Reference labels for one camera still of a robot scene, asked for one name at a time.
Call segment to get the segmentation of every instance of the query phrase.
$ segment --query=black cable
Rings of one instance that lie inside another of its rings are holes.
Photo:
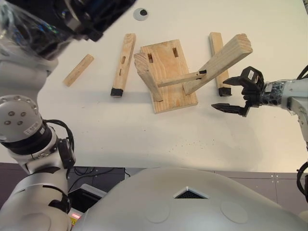
[[[308,175],[305,176],[305,197],[308,203]]]
[[[126,169],[125,169],[125,168],[124,168],[124,172],[125,172],[126,175],[128,175],[128,176],[130,177],[130,174],[128,174],[128,173],[126,172]]]
[[[300,167],[300,169],[297,170],[297,177],[296,177],[297,187],[305,197],[308,196],[308,193],[305,192],[305,189],[303,188],[302,183],[300,182],[300,179],[302,178],[302,175],[307,168],[308,168],[308,162],[304,163],[302,167]],[[305,182],[305,188],[306,187],[307,187],[307,192],[308,192],[308,184]]]
[[[105,172],[101,172],[101,173],[97,173],[97,174],[94,174],[94,175],[85,175],[85,176],[82,176],[82,177],[79,177],[77,180],[74,181],[74,183],[72,184],[72,186],[70,187],[70,189],[68,190],[68,192],[71,192],[73,186],[82,178],[85,178],[85,177],[95,177],[95,176],[99,176],[99,175],[103,175],[103,174],[106,174],[106,173],[109,173],[111,171],[113,171],[115,169],[115,167],[113,167],[112,169],[108,170],[108,171],[105,171]]]
[[[297,80],[308,78],[308,74],[304,76],[304,74],[308,71],[308,65],[304,68],[304,70],[299,74]]]
[[[76,174],[77,176],[83,176],[83,175],[85,175],[85,174],[87,173],[87,171],[88,171],[88,169],[89,169],[89,167],[85,167],[85,168],[86,168],[86,171],[80,172],[80,171],[78,170],[78,167],[74,167],[74,172],[75,172],[75,174]]]
[[[67,132],[67,139],[69,144],[71,145],[72,150],[74,151],[75,149],[75,142],[74,142],[74,136],[73,133],[71,131],[71,129],[69,129],[69,127],[66,125],[65,122],[58,120],[58,119],[50,119],[50,120],[44,120],[45,123],[52,123],[52,124],[56,124],[59,125],[63,128],[65,128],[66,132]]]

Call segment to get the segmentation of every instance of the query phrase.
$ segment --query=wooden plank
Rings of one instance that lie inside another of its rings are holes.
[[[203,75],[203,72],[197,71],[197,72],[193,72],[193,73],[189,73],[189,74],[185,74],[185,75],[181,75],[181,76],[177,76],[173,78],[163,79],[159,83],[157,83],[157,85],[159,88],[162,88],[162,87],[166,87],[166,86],[170,86],[174,84],[185,83],[185,82],[199,79],[200,75]]]
[[[141,52],[148,55],[150,72],[156,83],[189,73],[179,40],[141,47]],[[162,102],[152,100],[155,113],[168,112],[198,104],[195,93],[185,95],[183,84],[162,87],[160,92],[164,100]]]
[[[210,41],[212,56],[214,56],[223,48],[221,33],[211,32],[208,38]],[[225,70],[223,73],[216,77],[216,86],[220,96],[231,96],[231,86],[229,84],[223,83],[223,81],[228,78],[228,70]]]
[[[153,100],[157,102],[162,101],[164,99],[163,95],[159,91],[155,79],[149,71],[148,56],[145,53],[139,53],[134,54],[134,58],[137,73],[152,93]]]
[[[201,88],[225,70],[252,53],[251,43],[246,34],[234,36],[218,53],[200,69],[207,70],[202,78],[184,84],[185,94],[189,95]]]
[[[111,89],[111,96],[122,97],[125,89],[130,61],[134,52],[136,42],[135,34],[126,34],[123,41],[122,52],[120,55],[119,65],[116,70],[114,84]]]
[[[68,76],[63,80],[63,83],[70,87],[76,79],[82,74],[82,72],[92,63],[94,60],[93,56],[87,54],[81,62],[68,74]]]

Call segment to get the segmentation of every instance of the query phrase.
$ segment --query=red light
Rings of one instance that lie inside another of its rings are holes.
[[[77,215],[76,213],[73,213],[72,214],[72,217],[76,218],[76,219],[79,219],[81,216]]]

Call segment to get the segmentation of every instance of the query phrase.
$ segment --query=black rubber foot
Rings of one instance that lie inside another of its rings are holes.
[[[232,96],[231,88],[218,88],[218,93],[220,96]]]
[[[116,88],[112,88],[111,89],[111,96],[113,97],[122,97],[123,95],[123,90],[122,89],[116,89]]]

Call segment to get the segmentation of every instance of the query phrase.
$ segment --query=black cable bundle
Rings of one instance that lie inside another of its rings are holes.
[[[300,169],[297,170],[296,184],[297,184],[298,189],[305,196],[306,201],[308,203],[308,175],[305,176],[305,188],[303,188],[302,183],[300,182],[300,179],[302,178],[302,175],[304,174],[304,171],[307,168],[308,168],[308,162],[304,163],[302,167],[300,167]]]

